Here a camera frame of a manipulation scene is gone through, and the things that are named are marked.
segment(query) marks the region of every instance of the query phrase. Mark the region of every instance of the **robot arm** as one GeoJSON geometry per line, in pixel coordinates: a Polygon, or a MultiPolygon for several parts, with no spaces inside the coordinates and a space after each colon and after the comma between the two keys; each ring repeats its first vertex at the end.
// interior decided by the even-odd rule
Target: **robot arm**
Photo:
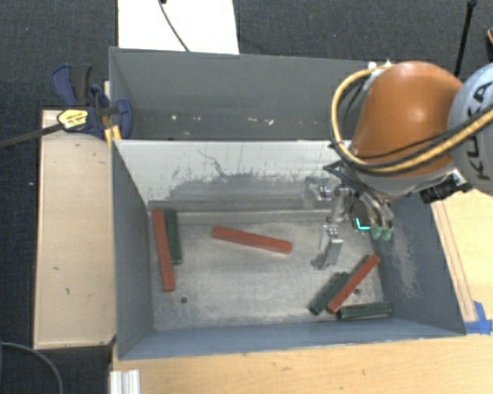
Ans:
{"type": "Polygon", "coordinates": [[[438,185],[446,194],[472,186],[493,195],[493,63],[463,85],[426,62],[374,67],[345,80],[332,108],[333,146],[344,173],[381,199],[438,194],[438,185]],[[353,81],[376,72],[348,148],[338,125],[340,99],[353,81]]]}

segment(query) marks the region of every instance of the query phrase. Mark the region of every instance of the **white paper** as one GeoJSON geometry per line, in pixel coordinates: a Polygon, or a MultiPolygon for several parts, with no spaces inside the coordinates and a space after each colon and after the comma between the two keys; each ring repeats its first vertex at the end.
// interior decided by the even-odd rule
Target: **white paper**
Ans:
{"type": "MultiPolygon", "coordinates": [[[[168,0],[164,9],[190,51],[239,54],[232,0],[168,0]]],[[[184,51],[157,0],[118,0],[118,45],[184,51]]]]}

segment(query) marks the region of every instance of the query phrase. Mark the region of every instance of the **black carpet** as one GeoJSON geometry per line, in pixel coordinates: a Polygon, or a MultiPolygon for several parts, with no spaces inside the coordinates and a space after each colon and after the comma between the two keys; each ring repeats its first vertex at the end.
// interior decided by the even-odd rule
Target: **black carpet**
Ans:
{"type": "MultiPolygon", "coordinates": [[[[242,53],[393,61],[422,59],[451,71],[467,0],[234,0],[242,53]]],[[[478,0],[462,77],[487,63],[493,0],[478,0]]],[[[116,0],[0,0],[0,139],[39,126],[59,101],[49,73],[88,62],[108,77],[117,43],[116,0]]],[[[5,341],[30,344],[37,213],[35,141],[0,152],[0,327],[5,341]]],[[[106,392],[106,348],[47,352],[66,392],[106,392]]],[[[35,358],[7,352],[2,392],[56,392],[35,358]]]]}

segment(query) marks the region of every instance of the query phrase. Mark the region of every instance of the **wooden block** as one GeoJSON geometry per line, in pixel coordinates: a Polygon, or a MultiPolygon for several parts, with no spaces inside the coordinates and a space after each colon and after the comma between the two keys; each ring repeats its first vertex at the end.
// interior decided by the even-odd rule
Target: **wooden block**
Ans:
{"type": "Polygon", "coordinates": [[[380,257],[373,254],[365,263],[352,275],[351,279],[343,287],[343,289],[329,302],[327,311],[334,314],[342,303],[354,292],[354,289],[362,282],[362,280],[371,272],[371,270],[380,262],[380,257]]]}
{"type": "Polygon", "coordinates": [[[175,290],[175,277],[173,276],[172,260],[170,259],[164,212],[162,210],[154,210],[152,212],[152,222],[154,224],[155,246],[157,247],[157,255],[159,256],[163,289],[165,292],[171,292],[175,290]]]}
{"type": "Polygon", "coordinates": [[[181,240],[179,236],[179,226],[177,224],[177,213],[174,210],[165,210],[166,232],[168,233],[168,246],[170,247],[170,259],[172,264],[182,263],[181,240]]]}
{"type": "Polygon", "coordinates": [[[239,231],[230,227],[214,227],[212,237],[218,240],[253,246],[283,254],[289,254],[293,250],[293,243],[290,241],[239,231]]]}

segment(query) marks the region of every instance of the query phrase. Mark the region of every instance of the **blue clamp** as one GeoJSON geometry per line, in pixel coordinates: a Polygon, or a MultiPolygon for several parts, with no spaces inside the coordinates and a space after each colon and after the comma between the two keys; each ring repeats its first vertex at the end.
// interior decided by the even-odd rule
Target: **blue clamp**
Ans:
{"type": "Polygon", "coordinates": [[[484,307],[480,302],[473,301],[475,309],[477,310],[477,321],[465,323],[467,334],[486,334],[490,336],[493,332],[493,320],[487,319],[484,313],[484,307]]]}
{"type": "Polygon", "coordinates": [[[104,130],[108,128],[102,117],[110,116],[112,124],[121,128],[121,137],[128,139],[133,126],[133,114],[130,101],[119,99],[114,107],[109,107],[109,99],[99,85],[89,85],[91,66],[81,65],[73,68],[71,64],[57,67],[51,74],[53,92],[64,102],[67,108],[80,107],[88,112],[88,126],[80,128],[86,133],[104,138],[104,130]]]}

